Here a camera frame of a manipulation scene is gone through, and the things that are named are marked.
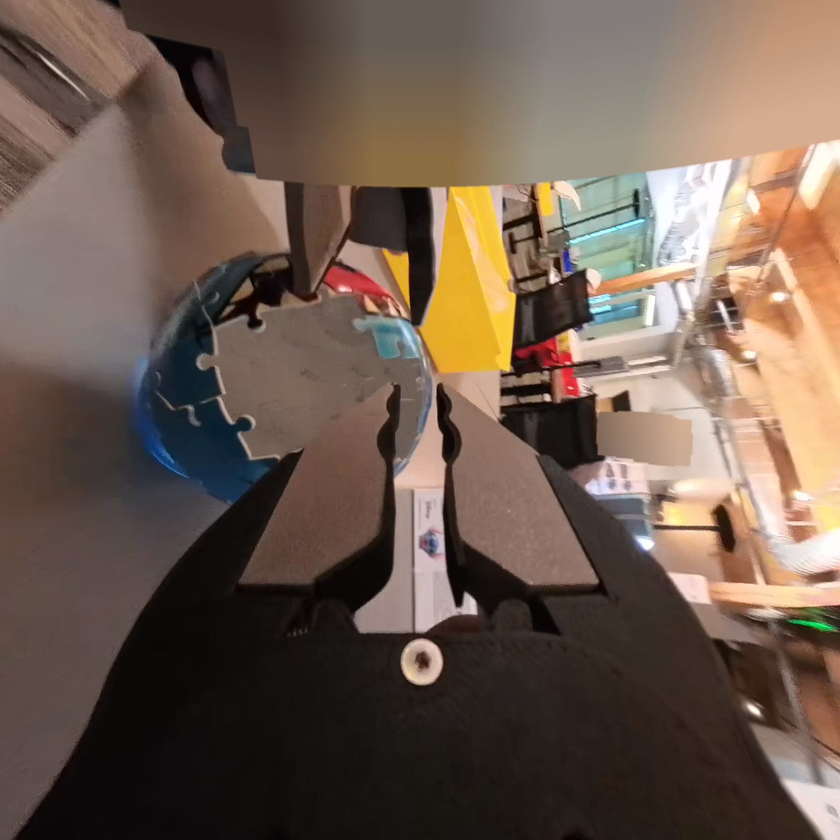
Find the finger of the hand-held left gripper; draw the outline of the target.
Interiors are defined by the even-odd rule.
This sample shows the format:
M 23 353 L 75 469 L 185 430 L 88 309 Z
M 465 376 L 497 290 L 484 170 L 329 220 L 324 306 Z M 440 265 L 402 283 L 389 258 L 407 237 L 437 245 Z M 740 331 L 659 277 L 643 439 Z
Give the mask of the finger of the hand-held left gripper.
M 349 185 L 283 185 L 291 292 L 313 296 L 344 246 L 352 218 Z
M 406 301 L 424 324 L 437 283 L 436 205 L 429 186 L 354 188 L 354 242 L 407 257 Z

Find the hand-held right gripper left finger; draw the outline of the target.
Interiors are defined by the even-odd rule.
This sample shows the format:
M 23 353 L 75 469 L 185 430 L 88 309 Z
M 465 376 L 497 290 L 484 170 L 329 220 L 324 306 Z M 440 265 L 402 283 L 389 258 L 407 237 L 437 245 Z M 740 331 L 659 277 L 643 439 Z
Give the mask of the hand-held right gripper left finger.
M 388 384 L 328 423 L 305 447 L 238 588 L 356 612 L 390 580 L 401 389 Z

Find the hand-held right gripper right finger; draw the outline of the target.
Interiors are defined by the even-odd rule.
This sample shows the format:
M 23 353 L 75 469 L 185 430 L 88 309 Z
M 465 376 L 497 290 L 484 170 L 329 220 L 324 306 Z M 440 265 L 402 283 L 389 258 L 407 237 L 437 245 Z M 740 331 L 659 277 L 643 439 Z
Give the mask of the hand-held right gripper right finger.
M 444 535 L 455 603 L 595 592 L 600 580 L 537 452 L 458 391 L 437 387 Z

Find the blue puzzle ball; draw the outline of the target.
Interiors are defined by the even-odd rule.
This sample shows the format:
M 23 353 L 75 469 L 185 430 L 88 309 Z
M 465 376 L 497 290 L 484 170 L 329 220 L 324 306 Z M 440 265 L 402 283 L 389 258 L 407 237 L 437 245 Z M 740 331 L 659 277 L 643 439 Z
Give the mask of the blue puzzle ball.
M 188 286 L 157 328 L 135 379 L 143 446 L 219 501 L 387 385 L 400 388 L 395 474 L 424 433 L 434 378 L 393 295 L 342 262 L 308 298 L 288 255 L 249 252 Z

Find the cartoon print puzzle box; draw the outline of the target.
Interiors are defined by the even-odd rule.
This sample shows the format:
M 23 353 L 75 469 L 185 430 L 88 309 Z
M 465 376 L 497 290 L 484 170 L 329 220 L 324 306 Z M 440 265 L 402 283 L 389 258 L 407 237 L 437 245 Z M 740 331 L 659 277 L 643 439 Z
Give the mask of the cartoon print puzzle box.
M 448 579 L 444 491 L 413 493 L 413 620 L 424 632 L 457 613 Z

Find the yellow plastic bin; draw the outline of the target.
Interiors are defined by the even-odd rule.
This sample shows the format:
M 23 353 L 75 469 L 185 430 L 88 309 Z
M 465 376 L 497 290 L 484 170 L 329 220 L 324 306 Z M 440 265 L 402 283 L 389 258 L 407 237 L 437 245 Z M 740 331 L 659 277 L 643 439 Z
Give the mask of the yellow plastic bin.
M 515 296 L 490 186 L 433 187 L 437 283 L 419 331 L 440 374 L 506 371 Z M 407 257 L 381 250 L 406 302 Z

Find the black office chair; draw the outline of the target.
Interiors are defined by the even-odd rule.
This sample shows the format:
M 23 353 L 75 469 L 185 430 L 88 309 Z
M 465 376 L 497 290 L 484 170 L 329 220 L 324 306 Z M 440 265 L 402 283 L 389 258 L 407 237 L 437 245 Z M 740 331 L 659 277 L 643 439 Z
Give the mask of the black office chair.
M 500 423 L 566 470 L 600 463 L 595 395 L 559 403 L 504 406 Z
M 540 290 L 517 295 L 512 349 L 526 349 L 591 322 L 591 279 L 600 284 L 596 272 L 581 269 Z

